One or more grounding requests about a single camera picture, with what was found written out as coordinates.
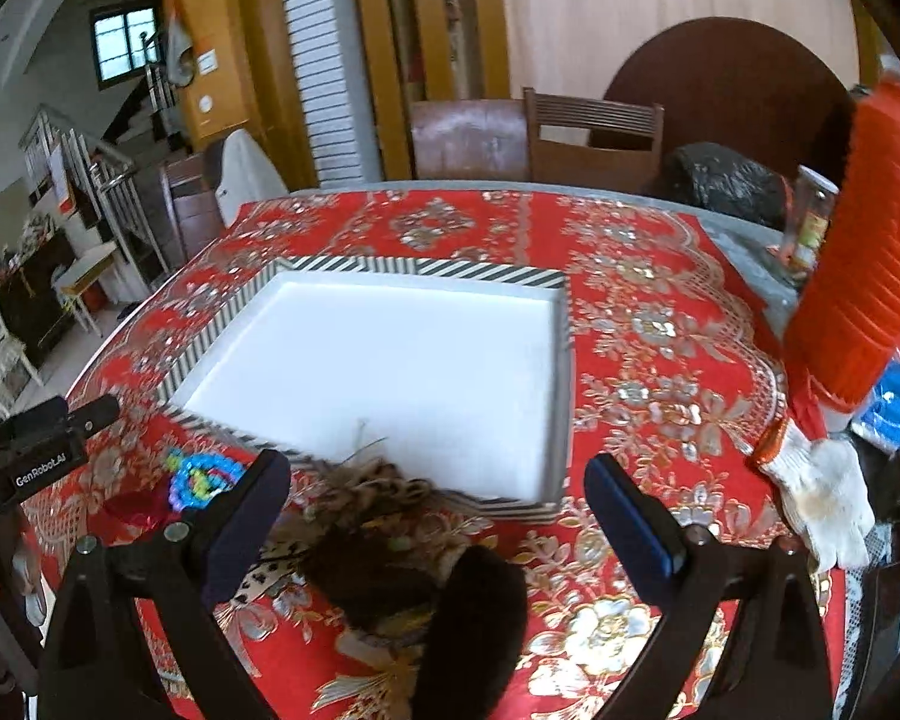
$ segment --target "red tablecloth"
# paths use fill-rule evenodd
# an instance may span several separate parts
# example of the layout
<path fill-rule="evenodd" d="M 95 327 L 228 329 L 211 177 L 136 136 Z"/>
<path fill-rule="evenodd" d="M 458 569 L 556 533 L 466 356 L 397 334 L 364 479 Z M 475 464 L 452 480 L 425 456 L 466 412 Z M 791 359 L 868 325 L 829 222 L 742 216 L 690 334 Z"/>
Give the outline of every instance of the red tablecloth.
<path fill-rule="evenodd" d="M 189 435 L 156 410 L 152 393 L 175 355 L 264 262 L 317 252 L 487 260 L 569 274 L 576 424 L 559 520 L 528 528 L 431 511 L 392 524 L 434 562 L 480 542 L 525 568 L 530 630 L 495 717 L 592 717 L 655 624 L 655 610 L 635 597 L 583 499 L 583 466 L 593 455 L 610 450 L 679 522 L 703 523 L 724 541 L 766 546 L 786 532 L 772 488 L 745 465 L 782 399 L 775 365 L 754 343 L 764 330 L 754 318 L 760 306 L 696 218 L 522 191 L 316 194 L 245 206 L 74 385 L 74 404 L 117 394 L 122 418 L 92 440 L 86 469 L 28 506 L 52 581 L 87 530 L 109 542 L 137 535 L 103 501 L 150 488 L 168 449 L 252 460 L 224 437 Z M 293 504 L 312 494 L 307 483 L 304 474 L 295 477 Z M 836 678 L 842 574 L 819 580 L 818 597 Z M 199 716 L 154 612 L 143 610 L 178 711 Z M 674 712 L 690 712 L 703 696 L 731 615 L 727 605 L 714 620 Z M 218 608 L 217 616 L 281 717 L 407 716 L 418 653 L 358 640 L 341 613 L 304 584 L 281 581 L 258 598 Z"/>

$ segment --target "table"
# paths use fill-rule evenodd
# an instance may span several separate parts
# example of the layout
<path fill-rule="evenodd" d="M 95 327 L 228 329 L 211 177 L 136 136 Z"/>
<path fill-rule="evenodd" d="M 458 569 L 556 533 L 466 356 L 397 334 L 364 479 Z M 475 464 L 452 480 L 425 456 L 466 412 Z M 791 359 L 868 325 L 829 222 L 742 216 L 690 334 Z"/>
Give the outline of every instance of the table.
<path fill-rule="evenodd" d="M 91 329 L 98 336 L 103 337 L 100 327 L 94 322 L 91 314 L 83 302 L 83 293 L 89 290 L 111 266 L 117 264 L 117 245 L 115 242 L 107 242 L 87 250 L 77 261 L 72 264 L 58 279 L 53 282 L 53 288 L 58 291 L 67 303 L 68 309 L 84 329 Z"/>
<path fill-rule="evenodd" d="M 652 630 L 655 612 L 635 597 L 583 500 L 581 471 L 594 454 L 614 452 L 680 523 L 760 546 L 786 532 L 770 484 L 745 464 L 783 405 L 768 353 L 773 334 L 763 302 L 697 215 L 613 194 L 386 187 L 245 206 L 220 240 L 111 337 L 70 399 L 79 404 L 114 392 L 121 419 L 90 442 L 86 469 L 26 507 L 52 584 L 88 529 L 111 543 L 135 538 L 139 528 L 113 517 L 104 501 L 151 488 L 170 448 L 252 459 L 230 437 L 194 435 L 159 412 L 154 390 L 189 339 L 269 259 L 314 253 L 525 263 L 569 276 L 575 421 L 557 521 L 528 527 L 434 509 L 399 517 L 393 526 L 434 564 L 482 543 L 525 568 L 528 640 L 495 717 L 591 717 Z M 314 494 L 309 481 L 295 474 L 291 505 Z M 252 590 L 217 609 L 269 702 L 283 717 L 403 717 L 416 654 L 360 640 L 338 610 L 295 577 L 280 576 L 288 571 L 265 566 L 263 581 L 248 582 Z M 836 683 L 844 641 L 842 572 L 818 579 L 817 589 Z M 142 610 L 175 707 L 195 716 L 154 614 L 146 605 Z M 703 696 L 731 618 L 730 607 L 715 618 L 674 715 L 691 712 Z"/>

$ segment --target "tile floor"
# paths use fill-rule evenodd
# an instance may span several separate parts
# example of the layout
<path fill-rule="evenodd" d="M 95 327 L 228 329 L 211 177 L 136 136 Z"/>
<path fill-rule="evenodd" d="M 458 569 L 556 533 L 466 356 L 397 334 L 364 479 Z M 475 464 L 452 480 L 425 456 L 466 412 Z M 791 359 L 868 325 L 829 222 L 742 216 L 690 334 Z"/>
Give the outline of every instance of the tile floor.
<path fill-rule="evenodd" d="M 102 338 L 82 330 L 78 325 L 71 328 L 40 367 L 40 377 L 44 386 L 30 381 L 17 398 L 15 410 L 21 412 L 54 395 L 66 395 L 70 386 L 77 381 L 77 376 L 80 375 L 84 365 L 90 362 L 97 349 L 117 328 L 119 324 L 117 317 L 121 309 L 122 306 L 108 306 L 94 314 L 94 319 L 103 333 Z"/>

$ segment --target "brown chair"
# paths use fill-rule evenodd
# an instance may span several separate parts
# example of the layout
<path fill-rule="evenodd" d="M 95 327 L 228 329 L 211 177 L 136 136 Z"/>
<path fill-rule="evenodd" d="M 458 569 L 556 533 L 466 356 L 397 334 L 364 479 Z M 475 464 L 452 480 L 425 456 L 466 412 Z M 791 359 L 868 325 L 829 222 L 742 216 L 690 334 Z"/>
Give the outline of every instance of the brown chair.
<path fill-rule="evenodd" d="M 520 100 L 455 100 L 410 108 L 416 177 L 526 181 L 527 120 Z"/>
<path fill-rule="evenodd" d="M 194 154 L 160 166 L 170 227 L 185 263 L 224 229 L 213 182 L 207 176 L 210 161 L 203 154 Z"/>
<path fill-rule="evenodd" d="M 530 88 L 523 90 L 523 100 L 533 181 L 639 193 L 660 171 L 661 106 L 538 95 Z M 545 125 L 600 132 L 610 148 L 543 140 Z"/>

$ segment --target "bolt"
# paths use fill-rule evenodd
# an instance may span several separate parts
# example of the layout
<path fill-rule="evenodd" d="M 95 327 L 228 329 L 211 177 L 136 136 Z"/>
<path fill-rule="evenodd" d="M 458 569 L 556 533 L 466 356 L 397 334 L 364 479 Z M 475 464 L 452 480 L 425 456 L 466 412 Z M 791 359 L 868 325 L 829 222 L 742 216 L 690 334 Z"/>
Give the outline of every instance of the bolt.
<path fill-rule="evenodd" d="M 707 528 L 704 528 L 703 525 L 698 525 L 696 522 L 692 525 L 687 525 L 683 529 L 683 534 L 686 536 L 687 541 L 691 544 L 696 544 L 696 546 L 701 547 L 703 544 L 708 543 L 713 538 L 713 533 L 708 531 Z"/>
<path fill-rule="evenodd" d="M 97 549 L 97 544 L 100 543 L 97 540 L 96 536 L 84 536 L 77 542 L 77 552 L 80 555 L 89 555 L 95 549 Z"/>
<path fill-rule="evenodd" d="M 183 541 L 183 539 L 187 538 L 189 535 L 190 527 L 186 522 L 172 522 L 163 529 L 163 538 L 167 541 L 173 541 L 174 543 Z"/>
<path fill-rule="evenodd" d="M 773 543 L 787 555 L 796 555 L 797 552 L 803 549 L 803 544 L 800 543 L 800 539 L 796 536 L 778 536 Z"/>

